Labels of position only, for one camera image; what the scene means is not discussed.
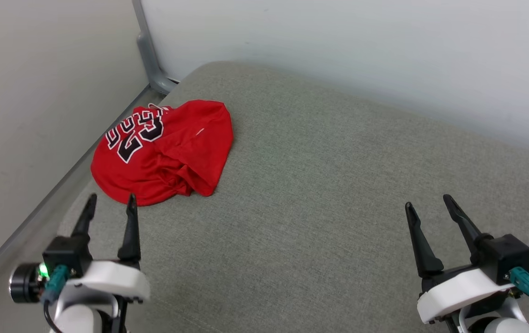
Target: metal bracket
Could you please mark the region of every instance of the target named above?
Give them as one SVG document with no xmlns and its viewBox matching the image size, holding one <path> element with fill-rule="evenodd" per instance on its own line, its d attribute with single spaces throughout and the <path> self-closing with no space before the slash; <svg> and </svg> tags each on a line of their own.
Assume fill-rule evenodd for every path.
<svg viewBox="0 0 529 333">
<path fill-rule="evenodd" d="M 148 27 L 148 21 L 146 21 L 146 15 L 143 12 L 141 0 L 133 0 L 133 8 L 135 9 L 135 15 L 137 15 L 137 21 L 139 22 L 139 28 L 141 30 L 137 36 L 137 47 L 139 47 L 139 53 L 141 54 L 143 66 L 146 68 L 146 74 L 148 74 L 150 87 L 167 95 L 176 87 L 176 83 L 161 71 L 157 63 L 152 36 L 150 36 L 150 28 Z"/>
</svg>

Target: robotic arm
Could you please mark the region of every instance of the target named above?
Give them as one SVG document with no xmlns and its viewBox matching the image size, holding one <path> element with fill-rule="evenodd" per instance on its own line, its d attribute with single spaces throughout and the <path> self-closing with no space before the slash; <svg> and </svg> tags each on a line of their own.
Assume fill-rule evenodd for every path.
<svg viewBox="0 0 529 333">
<path fill-rule="evenodd" d="M 131 194 L 123 246 L 116 260 L 93 260 L 87 247 L 96 209 L 92 194 L 70 237 L 57 236 L 43 252 L 43 263 L 19 265 L 9 281 L 15 303 L 42 303 L 55 333 L 126 333 L 129 303 L 150 299 L 150 285 L 140 270 L 137 202 Z M 55 319 L 49 305 L 57 302 Z"/>
<path fill-rule="evenodd" d="M 529 333 L 517 299 L 529 296 L 529 246 L 512 234 L 494 238 L 480 232 L 448 194 L 443 200 L 470 250 L 470 264 L 444 270 L 410 202 L 406 217 L 421 280 L 417 310 L 425 324 L 446 322 L 451 333 Z M 497 312 L 472 325 L 469 318 Z"/>
</svg>

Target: green led light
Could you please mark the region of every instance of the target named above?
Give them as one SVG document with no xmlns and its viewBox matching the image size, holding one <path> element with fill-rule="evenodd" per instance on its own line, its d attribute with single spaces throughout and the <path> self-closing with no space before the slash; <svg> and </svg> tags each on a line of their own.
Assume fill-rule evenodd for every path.
<svg viewBox="0 0 529 333">
<path fill-rule="evenodd" d="M 38 265 L 38 274 L 40 274 L 40 276 L 43 278 L 49 278 L 49 271 L 47 270 L 47 266 L 44 263 Z"/>
</svg>

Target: red shirt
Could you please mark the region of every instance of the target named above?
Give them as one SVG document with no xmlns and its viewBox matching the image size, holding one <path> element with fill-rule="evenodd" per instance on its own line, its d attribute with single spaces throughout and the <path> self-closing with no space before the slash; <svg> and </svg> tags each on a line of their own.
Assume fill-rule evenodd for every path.
<svg viewBox="0 0 529 333">
<path fill-rule="evenodd" d="M 189 101 L 179 108 L 137 107 L 106 133 L 92 160 L 92 176 L 106 194 L 138 206 L 192 190 L 210 196 L 234 138 L 226 106 Z"/>
</svg>

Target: red clothing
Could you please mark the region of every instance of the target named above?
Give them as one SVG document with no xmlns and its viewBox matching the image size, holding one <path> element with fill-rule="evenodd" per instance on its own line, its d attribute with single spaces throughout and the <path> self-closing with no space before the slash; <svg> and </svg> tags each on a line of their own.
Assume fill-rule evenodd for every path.
<svg viewBox="0 0 529 333">
<path fill-rule="evenodd" d="M 179 108 L 137 107 L 106 133 L 92 160 L 92 176 L 109 197 L 138 206 L 192 190 L 210 196 L 234 138 L 226 106 L 189 101 Z"/>
</svg>

